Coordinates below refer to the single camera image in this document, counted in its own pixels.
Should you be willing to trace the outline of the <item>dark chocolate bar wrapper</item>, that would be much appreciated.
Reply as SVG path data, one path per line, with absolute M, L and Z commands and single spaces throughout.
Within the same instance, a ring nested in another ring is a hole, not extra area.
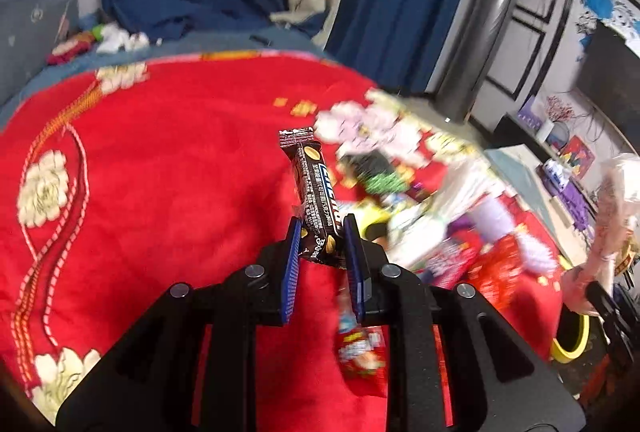
M 322 154 L 311 127 L 279 132 L 279 145 L 290 159 L 303 221 L 299 256 L 310 262 L 344 269 L 342 220 Z

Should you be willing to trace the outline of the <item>red candy wrapper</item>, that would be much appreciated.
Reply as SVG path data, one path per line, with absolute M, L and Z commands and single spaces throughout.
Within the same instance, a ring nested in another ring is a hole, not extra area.
M 334 350 L 347 388 L 358 396 L 387 396 L 387 351 L 380 326 L 362 327 L 352 311 L 346 282 L 337 293 Z

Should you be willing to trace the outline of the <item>yellow rimmed trash bin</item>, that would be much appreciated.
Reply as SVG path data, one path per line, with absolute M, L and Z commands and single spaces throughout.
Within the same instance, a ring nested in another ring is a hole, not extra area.
M 590 318 L 562 306 L 559 326 L 551 345 L 551 358 L 566 365 L 586 351 L 590 334 Z

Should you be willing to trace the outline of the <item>black green snack packet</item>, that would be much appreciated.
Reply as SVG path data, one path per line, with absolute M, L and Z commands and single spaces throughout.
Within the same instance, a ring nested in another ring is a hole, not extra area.
M 342 162 L 352 178 L 369 195 L 400 194 L 409 189 L 408 182 L 401 178 L 390 159 L 377 149 L 367 153 L 346 154 Z

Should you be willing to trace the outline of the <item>purple snack wrapper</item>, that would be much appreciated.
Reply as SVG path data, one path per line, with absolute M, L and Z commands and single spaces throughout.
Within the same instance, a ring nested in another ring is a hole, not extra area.
M 495 244 L 506 235 L 513 234 L 516 223 L 513 215 L 496 197 L 484 197 L 472 208 L 447 226 L 447 235 L 462 230 L 474 230 L 488 244 Z

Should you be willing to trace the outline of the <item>white tissue pack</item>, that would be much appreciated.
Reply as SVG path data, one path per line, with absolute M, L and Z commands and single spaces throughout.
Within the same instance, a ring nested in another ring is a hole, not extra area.
M 572 178 L 570 171 L 553 159 L 548 159 L 542 165 L 542 174 L 558 192 L 563 192 Z

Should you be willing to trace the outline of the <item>marble coffee table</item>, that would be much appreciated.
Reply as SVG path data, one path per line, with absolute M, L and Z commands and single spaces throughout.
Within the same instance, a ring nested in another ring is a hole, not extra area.
M 498 176 L 516 190 L 527 209 L 544 223 L 563 257 L 572 267 L 587 259 L 587 245 L 570 213 L 544 187 L 541 161 L 525 145 L 487 148 L 484 156 Z

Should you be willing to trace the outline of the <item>black tv cabinet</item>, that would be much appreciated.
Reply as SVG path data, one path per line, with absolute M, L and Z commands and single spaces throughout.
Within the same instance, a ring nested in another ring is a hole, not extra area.
M 560 159 L 560 151 L 567 143 L 560 148 L 556 148 L 553 144 L 538 142 L 535 132 L 523 125 L 522 122 L 518 120 L 518 117 L 514 115 L 506 114 L 502 116 L 494 131 L 492 131 L 491 142 L 497 147 L 525 145 L 529 151 L 543 163 L 548 159 L 554 159 L 567 168 L 565 163 Z M 585 187 L 584 178 L 579 180 L 572 174 L 572 181 L 576 184 L 577 189 L 579 189 L 585 197 L 591 198 L 588 189 Z

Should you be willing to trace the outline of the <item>red floral blanket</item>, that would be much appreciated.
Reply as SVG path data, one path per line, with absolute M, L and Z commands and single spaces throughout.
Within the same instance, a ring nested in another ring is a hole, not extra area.
M 281 321 L 299 198 L 279 132 L 307 127 L 370 265 L 359 324 L 383 330 L 386 397 L 352 393 L 337 364 L 346 264 L 298 255 Z M 405 248 L 364 240 L 364 189 L 338 159 L 371 143 L 435 197 L 462 167 L 463 207 L 502 194 L 480 155 L 442 152 L 367 78 L 297 53 L 102 68 L 27 100 L 1 134 L 1 360 L 21 387 L 2 429 L 581 429 L 547 364 L 559 284 L 521 272 L 515 235 L 483 252 L 471 232 L 471 273 L 423 285 L 445 226 L 413 224 Z

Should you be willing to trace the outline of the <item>purple box on cabinet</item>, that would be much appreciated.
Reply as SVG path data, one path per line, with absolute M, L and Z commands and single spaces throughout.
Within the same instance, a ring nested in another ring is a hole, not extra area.
M 518 120 L 523 122 L 530 130 L 538 131 L 546 120 L 544 102 L 538 99 L 537 96 L 529 96 L 518 111 Z

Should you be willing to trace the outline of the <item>white vase with red flowers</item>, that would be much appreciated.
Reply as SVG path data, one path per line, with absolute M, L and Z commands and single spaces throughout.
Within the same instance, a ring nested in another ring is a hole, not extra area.
M 552 129 L 558 122 L 567 122 L 574 116 L 574 108 L 572 105 L 564 102 L 552 94 L 547 96 L 542 104 L 542 122 L 536 132 L 536 139 L 540 143 L 547 141 Z

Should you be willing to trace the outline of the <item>silver tower air conditioner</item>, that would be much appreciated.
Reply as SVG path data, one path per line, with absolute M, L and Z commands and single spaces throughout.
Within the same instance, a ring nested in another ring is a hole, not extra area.
M 504 37 L 515 1 L 472 2 L 436 91 L 435 109 L 442 117 L 460 123 L 469 115 Z

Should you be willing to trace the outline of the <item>white plush toy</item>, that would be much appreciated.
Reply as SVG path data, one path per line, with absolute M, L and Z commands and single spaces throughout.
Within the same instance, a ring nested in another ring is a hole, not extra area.
M 145 33 L 130 34 L 117 23 L 102 25 L 94 30 L 96 53 L 115 54 L 119 51 L 134 52 L 148 48 L 150 39 Z

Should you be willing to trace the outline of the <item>blue sofa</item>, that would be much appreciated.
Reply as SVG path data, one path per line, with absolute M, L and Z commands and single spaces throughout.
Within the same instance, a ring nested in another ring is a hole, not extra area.
M 46 66 L 35 74 L 21 90 L 1 106 L 1 128 L 6 126 L 18 107 L 31 96 L 81 73 L 92 72 L 105 66 L 125 65 L 179 54 L 241 50 L 300 51 L 319 56 L 319 58 L 328 56 L 306 35 L 294 29 L 278 26 L 248 32 L 191 32 L 178 40 L 163 41 L 160 46 L 152 44 L 131 52 L 100 54 L 91 50 L 69 63 Z

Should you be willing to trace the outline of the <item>colourful picture frame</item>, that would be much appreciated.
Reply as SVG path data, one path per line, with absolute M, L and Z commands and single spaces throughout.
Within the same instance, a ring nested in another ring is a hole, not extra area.
M 572 171 L 574 177 L 582 180 L 594 162 L 594 155 L 580 137 L 573 135 L 561 149 L 560 159 Z

